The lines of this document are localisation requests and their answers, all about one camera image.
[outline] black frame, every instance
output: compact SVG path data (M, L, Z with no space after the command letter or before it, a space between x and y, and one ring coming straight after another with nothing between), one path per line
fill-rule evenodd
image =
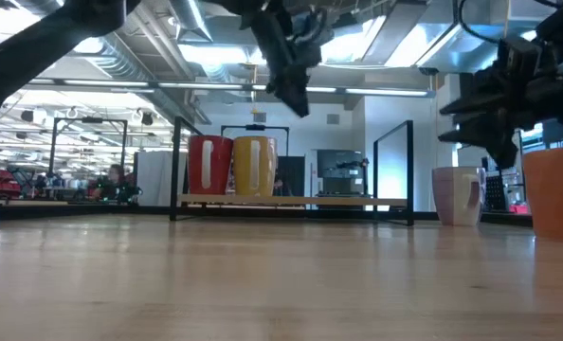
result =
M172 181L171 186L172 189L170 190L170 208L169 208L169 215L170 221L175 222L177 217L177 209L178 205L178 161L180 161L180 140L182 135L182 127L186 125L189 130L197 135L203 135L195 126L190 124L186 119L183 117L175 117L174 118L174 133L173 133L173 150L172 150ZM189 185L188 185L188 172L187 166L185 166L185 181L183 186L183 194L189 192Z
M248 124L245 126L224 125L221 126L221 136L222 137L225 136L226 129L233 129L233 128L246 129L249 132L265 131L265 130L283 130L285 131L285 155L290 156L290 127L270 127L270 126L264 126L259 124Z
M59 122L82 122L85 124L101 124L104 122L123 123L123 140L121 141L121 162L119 163L123 168L126 159L126 142L128 140L128 120L127 119L108 119L99 117L84 117L84 118L67 118L67 117L54 117L54 128L52 129L52 146L50 147L50 162L47 168L47 173L52 174L54 171L54 154L56 153L56 137L64 131L63 127L58 132Z
M374 199L378 198L378 145L381 141L387 137L397 133L402 128L406 127L406 146L407 146L407 157L406 157L406 177L407 177L407 207L406 207L406 220L408 221L408 226L414 226L414 121L407 120L402 122L402 124L391 129L388 133L377 138L373 143L373 153L374 153L374 169L373 169L373 186L374 186ZM374 216L378 215L378 206L374 206Z

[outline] table surface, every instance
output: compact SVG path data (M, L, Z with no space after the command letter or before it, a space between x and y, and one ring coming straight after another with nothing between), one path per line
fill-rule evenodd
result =
M529 229L136 215L0 227L0 340L563 341L563 243Z

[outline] red mug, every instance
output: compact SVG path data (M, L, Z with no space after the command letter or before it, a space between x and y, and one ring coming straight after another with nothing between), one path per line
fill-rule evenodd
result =
M233 154L233 140L221 136L191 136L189 192L224 195Z

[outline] orange mug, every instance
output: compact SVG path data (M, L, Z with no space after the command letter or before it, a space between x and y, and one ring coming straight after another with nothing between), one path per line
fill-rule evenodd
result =
M277 140L275 138L237 137L233 145L235 194L272 196L277 163Z
M563 148L525 154L524 175L536 236L563 242Z

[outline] wooden shelf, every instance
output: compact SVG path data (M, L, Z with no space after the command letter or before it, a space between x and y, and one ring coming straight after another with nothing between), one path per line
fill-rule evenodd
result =
M319 205L319 206L407 206L406 199L336 198L336 197L281 197L244 195L180 194L179 203L213 204L269 204L269 205Z
M7 204L5 200L0 200L0 205L4 206L67 206L64 201L37 201L37 200L10 200Z

